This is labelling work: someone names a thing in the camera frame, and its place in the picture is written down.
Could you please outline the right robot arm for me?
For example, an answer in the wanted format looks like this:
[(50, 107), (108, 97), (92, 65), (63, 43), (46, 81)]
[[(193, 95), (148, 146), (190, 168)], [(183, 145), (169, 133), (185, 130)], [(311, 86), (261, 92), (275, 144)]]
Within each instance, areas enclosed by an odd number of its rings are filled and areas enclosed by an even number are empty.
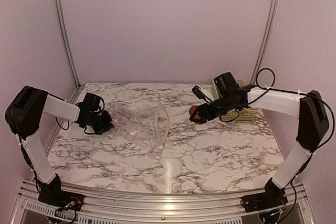
[(330, 106), (323, 101), (318, 91), (308, 93), (288, 91), (273, 87), (262, 87), (258, 83), (240, 86), (230, 72), (214, 78), (219, 98), (212, 100), (200, 87), (192, 91), (205, 101), (190, 109), (190, 121), (204, 124), (234, 110), (262, 109), (286, 114), (298, 119), (298, 133), (293, 149), (284, 163), (267, 181), (264, 192), (242, 197), (241, 205), (246, 212), (262, 211), (287, 204), (285, 188), (301, 174), (313, 154), (326, 142), (327, 131), (335, 129), (335, 119), (328, 119)]

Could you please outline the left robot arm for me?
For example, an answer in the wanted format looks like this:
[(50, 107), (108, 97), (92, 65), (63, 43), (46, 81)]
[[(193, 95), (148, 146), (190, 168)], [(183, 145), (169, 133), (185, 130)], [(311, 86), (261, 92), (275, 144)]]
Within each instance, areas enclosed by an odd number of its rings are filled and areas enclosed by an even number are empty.
[(49, 92), (25, 86), (5, 112), (5, 120), (18, 139), (25, 162), (35, 177), (38, 200), (60, 210), (79, 211), (83, 195), (61, 188), (59, 175), (50, 165), (40, 140), (39, 128), (44, 114), (77, 123), (92, 135), (101, 135), (114, 127), (111, 115), (104, 108), (102, 97), (86, 93), (83, 101), (71, 104)]

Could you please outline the clear zip top bag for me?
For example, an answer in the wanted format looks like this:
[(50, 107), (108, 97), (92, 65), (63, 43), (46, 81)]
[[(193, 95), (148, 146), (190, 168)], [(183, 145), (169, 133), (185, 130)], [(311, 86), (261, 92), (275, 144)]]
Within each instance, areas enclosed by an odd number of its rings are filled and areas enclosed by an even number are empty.
[(162, 148), (168, 139), (171, 120), (162, 103), (154, 106), (127, 108), (120, 102), (109, 107), (114, 128), (109, 131), (112, 140), (124, 141), (145, 149)]

